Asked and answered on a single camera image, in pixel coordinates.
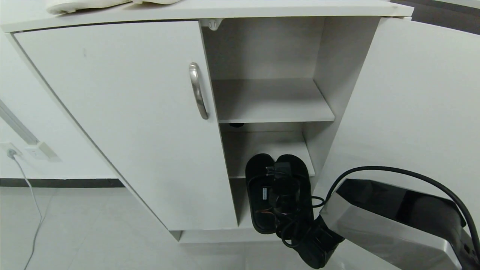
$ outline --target white cord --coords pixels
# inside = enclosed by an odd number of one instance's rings
[[[15,159],[16,152],[13,154],[12,152],[9,151],[8,157],[11,158],[15,163],[17,163],[18,168],[20,169],[20,172],[24,176],[25,181],[27,182],[28,186],[30,187],[30,192],[32,193],[33,201],[35,202],[36,209],[38,210],[38,214],[40,215],[40,221],[38,222],[38,226],[36,228],[35,236],[33,238],[33,245],[32,245],[32,253],[30,254],[30,257],[28,258],[27,264],[25,264],[24,270],[27,269],[28,264],[30,263],[30,260],[32,259],[33,253],[35,252],[35,241],[36,241],[36,236],[38,235],[38,231],[40,230],[40,227],[42,226],[43,223],[43,218],[42,218],[42,212],[40,211],[40,207],[38,207],[38,203],[36,202],[35,194],[33,194],[33,188],[32,184],[30,184],[30,181],[28,181],[27,177],[25,176],[25,172],[23,171],[22,167],[20,166],[20,163],[18,163],[17,159]]]

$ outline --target white tile floor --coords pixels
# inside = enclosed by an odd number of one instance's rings
[[[124,188],[35,188],[45,221],[30,270],[308,270],[280,242],[179,245]],[[21,270],[38,213],[28,188],[0,188],[0,269]],[[396,269],[347,241],[327,270]]]

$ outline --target white plastic clip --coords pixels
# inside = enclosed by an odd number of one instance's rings
[[[200,25],[202,27],[208,27],[212,31],[216,31],[220,24],[222,23],[223,18],[216,19],[200,19]]]

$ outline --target white cabinet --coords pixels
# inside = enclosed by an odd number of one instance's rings
[[[178,16],[192,2],[158,12]],[[257,153],[300,157],[321,195],[356,165],[424,172],[447,158],[432,167],[409,157],[436,149],[474,160],[480,37],[381,18],[411,15],[383,1],[275,3],[237,7],[246,18],[231,18],[229,6],[188,13],[226,18],[217,31],[198,21],[72,26],[106,20],[93,14],[13,39],[125,184],[169,230],[183,231],[181,243],[278,240],[250,219],[244,168]],[[110,18],[155,14],[147,10]],[[468,129],[455,121],[466,118]],[[446,144],[459,128],[468,130],[465,144]]]
[[[315,193],[344,171],[384,165],[425,174],[452,189],[480,222],[480,36],[434,25],[382,19]],[[417,179],[368,178],[445,196]]]
[[[198,22],[15,35],[80,126],[171,230],[237,227]],[[197,108],[199,67],[209,118]]]

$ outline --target cabinet top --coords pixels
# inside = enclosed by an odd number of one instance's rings
[[[410,17],[413,8],[385,0],[182,0],[171,5],[128,3],[112,8],[50,15],[43,1],[2,2],[3,32],[110,22],[291,16]]]

